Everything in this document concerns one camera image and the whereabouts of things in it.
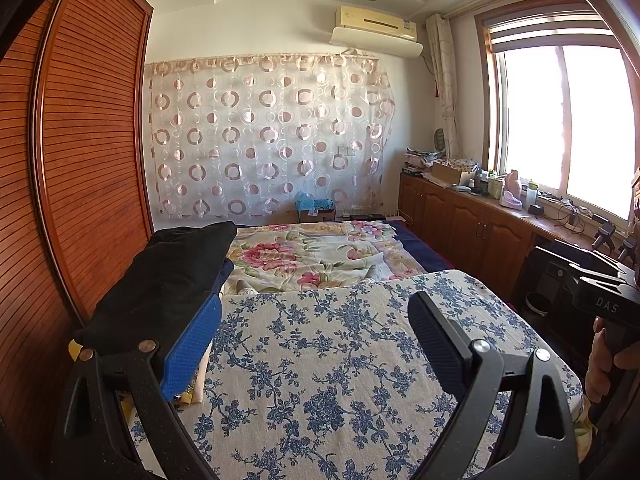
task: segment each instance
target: countertop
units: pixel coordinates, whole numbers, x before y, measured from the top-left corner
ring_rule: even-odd
[[[421,177],[413,177],[419,178],[424,182],[428,182],[432,186],[437,186],[447,193],[456,193],[458,195],[464,195],[468,197],[469,200],[473,200],[475,202],[482,203],[487,207],[494,208],[499,210],[501,213],[505,215],[512,216],[514,218],[519,219],[520,221],[526,222],[532,227],[532,230],[539,234],[542,237],[547,238],[548,240],[562,240],[569,244],[575,244],[578,247],[586,250],[591,250],[591,244],[593,244],[593,238],[587,236],[585,234],[577,234],[572,233],[568,228],[558,225],[558,221],[553,218],[548,218],[546,216],[534,216],[531,213],[524,210],[511,209],[508,207],[503,207],[500,205],[500,202],[495,198],[488,196],[478,196],[472,193],[460,193],[459,191],[453,191],[452,189],[443,189],[434,182],[431,182],[428,179]],[[619,241],[614,238],[614,243],[616,247],[619,246]],[[609,248],[606,245],[603,245],[600,248],[600,251],[604,254],[609,255]],[[618,255],[618,251],[616,250],[612,256],[616,257]]]

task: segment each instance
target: window frame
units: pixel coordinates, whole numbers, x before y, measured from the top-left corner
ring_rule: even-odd
[[[506,78],[504,73],[501,73],[501,69],[504,70],[504,56],[501,56],[501,52],[494,54],[491,46],[491,37],[489,34],[489,28],[487,22],[495,21],[496,18],[513,14],[517,12],[526,13],[527,11],[535,12],[540,7],[561,5],[561,4],[585,4],[585,0],[524,0],[509,4],[506,6],[497,7],[495,9],[482,12],[475,15],[476,28],[478,30],[478,41],[481,54],[481,69],[482,69],[482,90],[484,95],[484,138],[482,143],[482,168],[489,171],[504,172],[504,164],[506,161],[506,132],[508,132],[508,114],[507,103],[500,98],[500,94],[504,92],[504,86],[506,85]],[[531,44],[530,40],[528,46],[545,46],[545,37],[541,37],[540,41]],[[572,41],[567,41],[566,44],[575,44]],[[604,46],[607,48],[618,48],[622,54],[626,75],[629,82],[629,89],[631,93],[631,102],[634,109],[634,123],[636,130],[636,152],[635,152],[635,167],[640,165],[640,78],[634,71],[631,63],[628,60],[624,50],[616,44],[615,46],[610,43],[602,43],[598,41],[598,38],[593,38],[594,46]],[[561,168],[561,182],[560,189],[551,189],[545,186],[540,186],[541,190],[551,192],[553,194],[561,194],[562,196],[574,201],[576,205],[582,205],[590,209],[596,214],[610,218],[616,225],[621,228],[627,229],[628,219],[620,218],[611,212],[599,208],[595,204],[588,203],[581,200],[578,197],[569,195],[562,190],[567,189],[569,164],[571,157],[571,135],[567,132],[567,128],[571,129],[571,105],[570,105],[570,89],[568,86],[568,78],[566,76],[566,62],[564,60],[564,50],[561,46],[553,45],[556,47],[556,54],[558,55],[558,61],[562,71],[562,96],[563,96],[563,114],[567,118],[564,122],[563,139],[564,157],[562,158]]]

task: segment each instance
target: blue gripper pad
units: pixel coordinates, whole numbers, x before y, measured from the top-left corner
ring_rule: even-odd
[[[220,298],[211,294],[164,360],[160,390],[166,400],[187,388],[221,320]]]
[[[424,292],[409,298],[407,311],[411,328],[440,386],[460,402],[466,394],[466,374],[472,361],[470,339],[460,326],[453,325],[455,321],[443,316]]]

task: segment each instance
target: water bottle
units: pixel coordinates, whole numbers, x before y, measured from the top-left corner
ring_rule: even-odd
[[[538,184],[533,182],[533,180],[529,180],[527,184],[527,197],[524,199],[525,211],[529,210],[529,206],[534,205],[536,203],[536,199],[538,198]]]

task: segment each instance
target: cabinet door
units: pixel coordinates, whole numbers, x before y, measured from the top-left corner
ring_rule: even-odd
[[[422,197],[422,186],[424,185],[418,178],[402,176],[400,178],[400,197],[398,209],[400,214],[407,220],[407,227],[415,234],[419,235],[422,229],[422,213],[424,208],[424,198]]]
[[[481,234],[478,279],[509,301],[527,254],[531,231],[526,223],[499,211],[489,211]]]
[[[482,204],[466,196],[455,193],[451,193],[450,196],[450,233],[442,255],[456,269],[475,275],[482,245],[480,233],[486,211]]]
[[[444,254],[451,225],[451,204],[445,198],[443,189],[425,184],[422,192],[424,207],[420,238],[439,254]]]

